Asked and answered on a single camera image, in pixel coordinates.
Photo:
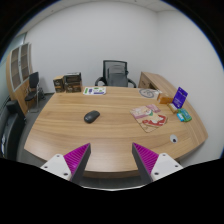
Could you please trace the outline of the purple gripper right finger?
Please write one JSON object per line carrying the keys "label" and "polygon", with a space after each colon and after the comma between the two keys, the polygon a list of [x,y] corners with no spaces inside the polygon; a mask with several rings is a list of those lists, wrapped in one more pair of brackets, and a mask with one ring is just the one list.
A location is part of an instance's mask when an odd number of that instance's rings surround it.
{"label": "purple gripper right finger", "polygon": [[132,154],[144,183],[154,182],[182,169],[167,153],[157,154],[137,143],[132,144]]}

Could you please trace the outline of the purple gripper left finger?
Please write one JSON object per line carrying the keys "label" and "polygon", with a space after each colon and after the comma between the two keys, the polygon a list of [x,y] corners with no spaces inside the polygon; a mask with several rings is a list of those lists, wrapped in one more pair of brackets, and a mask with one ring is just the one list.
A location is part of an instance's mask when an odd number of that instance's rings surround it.
{"label": "purple gripper left finger", "polygon": [[65,155],[54,155],[50,160],[42,165],[41,168],[65,180],[79,184],[90,154],[91,145],[87,143]]}

